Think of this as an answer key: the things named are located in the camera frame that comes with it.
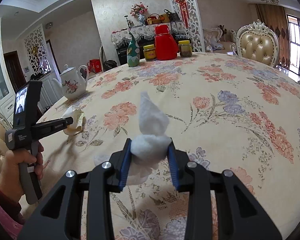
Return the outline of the person's left hand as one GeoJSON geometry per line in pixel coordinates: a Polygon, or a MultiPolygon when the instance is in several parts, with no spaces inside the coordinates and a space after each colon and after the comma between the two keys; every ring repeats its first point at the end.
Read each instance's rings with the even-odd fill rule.
{"type": "Polygon", "coordinates": [[[36,163],[34,172],[38,180],[43,178],[43,157],[44,148],[41,143],[38,144],[38,154],[36,157],[27,150],[19,149],[15,151],[8,150],[0,173],[0,191],[15,203],[18,203],[24,195],[19,175],[19,163],[36,163]]]}

